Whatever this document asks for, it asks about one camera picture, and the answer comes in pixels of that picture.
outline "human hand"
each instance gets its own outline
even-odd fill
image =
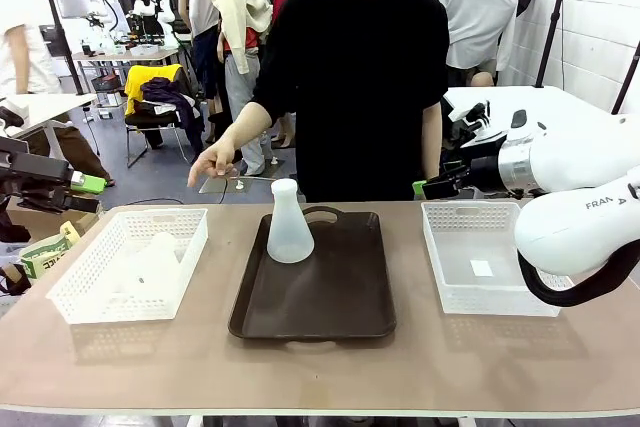
[[[233,157],[236,149],[233,141],[222,136],[222,138],[205,150],[189,172],[189,187],[195,187],[198,177],[207,174],[209,177],[224,177],[233,170]]]

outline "white jacket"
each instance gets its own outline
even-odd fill
[[[246,74],[249,65],[245,54],[247,28],[258,34],[266,32],[271,24],[273,7],[267,0],[213,0],[213,5],[220,11],[222,33],[238,66],[238,72]]]
[[[509,64],[518,0],[440,0],[449,17],[447,65],[471,69],[496,58],[498,71]],[[498,39],[502,35],[498,51]]]

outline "black t-shirt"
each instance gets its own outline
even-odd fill
[[[309,202],[411,200],[422,113],[447,91],[438,0],[287,0],[254,93],[275,120],[297,112]]]

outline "brown plastic tray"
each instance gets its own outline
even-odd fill
[[[297,264],[269,256],[271,215],[260,221],[229,320],[236,337],[336,341],[380,338],[395,330],[378,215],[321,206],[304,214],[314,212],[336,220],[309,224],[315,249]]]

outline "chair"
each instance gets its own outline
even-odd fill
[[[189,84],[184,68],[180,67],[180,69],[178,69],[175,77],[173,78],[173,81],[178,82],[180,86],[180,93],[196,100],[196,96],[193,94],[193,91]],[[180,148],[180,153],[182,154],[182,158],[187,164],[191,163],[189,162],[189,159],[187,159],[187,156],[185,155],[184,149],[182,147],[182,142],[180,140],[180,136],[178,135],[178,130],[181,128],[181,126],[180,126],[180,119],[178,118],[175,112],[167,112],[165,114],[160,114],[160,115],[155,115],[151,113],[133,112],[133,113],[130,113],[129,115],[125,115],[124,123],[127,131],[127,168],[130,169],[138,160],[140,160],[140,158],[142,158],[142,156],[144,156],[144,154],[146,154],[149,151],[149,147],[153,148],[154,144],[159,144],[162,142],[161,132],[163,130],[173,131],[174,135],[176,136],[176,140],[178,141],[178,147]],[[129,137],[129,134],[131,132],[141,132],[145,136],[144,150],[139,154],[137,154],[133,158],[133,160],[131,159],[131,147],[130,147],[130,137]]]

